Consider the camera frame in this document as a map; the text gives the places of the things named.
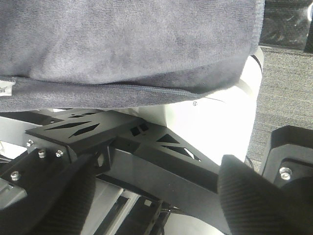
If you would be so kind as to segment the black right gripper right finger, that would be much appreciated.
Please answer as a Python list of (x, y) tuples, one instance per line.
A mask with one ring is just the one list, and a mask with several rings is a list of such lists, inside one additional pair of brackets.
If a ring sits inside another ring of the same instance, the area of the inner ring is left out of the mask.
[(311, 235), (313, 179), (275, 186), (232, 155), (218, 178), (222, 210), (233, 235)]

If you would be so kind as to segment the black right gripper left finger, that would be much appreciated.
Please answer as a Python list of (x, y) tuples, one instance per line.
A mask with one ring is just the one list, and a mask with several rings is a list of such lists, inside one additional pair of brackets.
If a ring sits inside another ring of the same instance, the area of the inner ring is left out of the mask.
[(94, 156), (84, 154), (18, 203), (20, 235), (79, 235), (95, 192)]

